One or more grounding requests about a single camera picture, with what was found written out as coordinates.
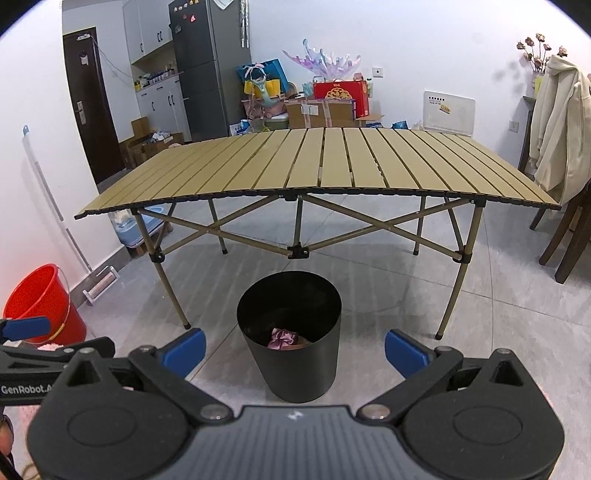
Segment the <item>pink cloth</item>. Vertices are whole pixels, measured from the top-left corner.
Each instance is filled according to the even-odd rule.
[[[281,350],[282,347],[294,345],[296,342],[297,333],[285,329],[273,328],[271,341],[267,347],[272,348],[273,350]]]

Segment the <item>folding table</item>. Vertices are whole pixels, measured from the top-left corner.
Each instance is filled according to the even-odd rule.
[[[420,209],[390,220],[379,220],[338,205],[315,194],[412,195]],[[263,196],[250,205],[218,219],[214,199]],[[426,208],[428,196],[443,203]],[[226,223],[278,199],[297,202],[294,240],[290,247],[262,242],[222,229]],[[173,216],[179,202],[207,200],[213,222],[201,225]],[[285,255],[308,258],[310,252],[378,230],[386,230],[432,248],[460,264],[452,295],[437,332],[441,339],[462,288],[486,202],[504,202],[559,209],[558,204],[521,172],[469,137],[411,130],[373,128],[312,128],[278,130],[219,138],[170,148],[142,164],[86,206],[76,218],[131,209],[150,258],[185,328],[190,327],[164,272],[165,256],[206,233]],[[300,242],[304,202],[350,216],[369,226],[310,245]],[[167,215],[146,207],[171,203]],[[453,209],[474,204],[472,223],[464,242]],[[457,249],[421,236],[423,219],[448,211]],[[167,248],[163,236],[153,242],[142,214],[194,229],[195,233]],[[398,225],[418,219],[416,232]]]

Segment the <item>blue plastic container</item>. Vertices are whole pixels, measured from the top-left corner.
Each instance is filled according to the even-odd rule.
[[[161,205],[155,205],[153,207],[147,207],[146,210],[151,210],[156,213],[164,213],[164,207]],[[162,224],[162,220],[147,215],[142,215],[146,228],[150,235],[154,233]],[[115,225],[115,232],[119,237],[119,241],[129,248],[136,248],[144,243],[142,233],[139,231],[138,222],[135,218],[130,218],[129,221],[120,225]]]

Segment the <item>refrigerator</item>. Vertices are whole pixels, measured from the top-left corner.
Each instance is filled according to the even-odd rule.
[[[221,9],[213,0],[176,0],[168,10],[191,139],[227,137],[245,117],[236,69],[251,63],[250,48],[242,47],[240,2]]]

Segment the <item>dark wooden door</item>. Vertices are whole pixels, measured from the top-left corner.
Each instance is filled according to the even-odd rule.
[[[64,35],[64,55],[78,131],[92,176],[98,184],[123,170],[125,164],[93,39],[96,40],[94,27]]]

